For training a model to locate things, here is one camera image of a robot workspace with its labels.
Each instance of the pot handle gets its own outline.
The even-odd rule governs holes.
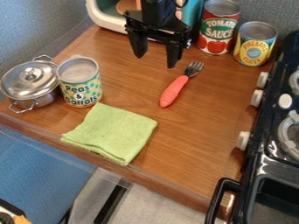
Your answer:
[[[15,110],[12,108],[12,106],[15,104],[15,101],[12,102],[9,106],[9,110],[12,111],[12,112],[15,112],[16,114],[22,114],[26,111],[29,111],[29,110],[33,110],[34,106],[35,105],[38,105],[38,102],[36,100],[33,101],[32,105],[29,107],[29,108],[26,108],[26,109],[23,109],[23,110]]]
[[[45,54],[40,55],[40,56],[38,56],[38,57],[35,57],[35,58],[33,58],[32,60],[40,60],[40,59],[42,59],[42,58],[46,58],[46,59],[43,59],[43,60],[46,60],[46,61],[53,61],[53,58],[51,58],[50,56],[45,55]]]

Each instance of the yellow can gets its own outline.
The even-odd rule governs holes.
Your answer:
[[[248,22],[239,29],[233,56],[242,65],[258,67],[271,56],[277,38],[277,30],[263,22]]]
[[[69,106],[88,108],[101,99],[100,69],[94,59],[72,56],[58,67],[57,74],[62,94]]]

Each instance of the stove burner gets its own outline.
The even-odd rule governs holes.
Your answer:
[[[299,70],[295,71],[289,77],[289,85],[291,86],[293,93],[299,95]]]
[[[299,161],[299,115],[295,110],[279,125],[278,139],[283,150]]]

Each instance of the green dish towel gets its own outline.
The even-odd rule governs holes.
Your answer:
[[[157,122],[123,109],[97,103],[84,122],[61,141],[127,165],[147,143]]]

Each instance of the pot lid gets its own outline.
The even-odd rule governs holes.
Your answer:
[[[15,66],[2,78],[1,89],[5,95],[16,100],[46,95],[59,85],[56,67],[54,63],[43,60]]]

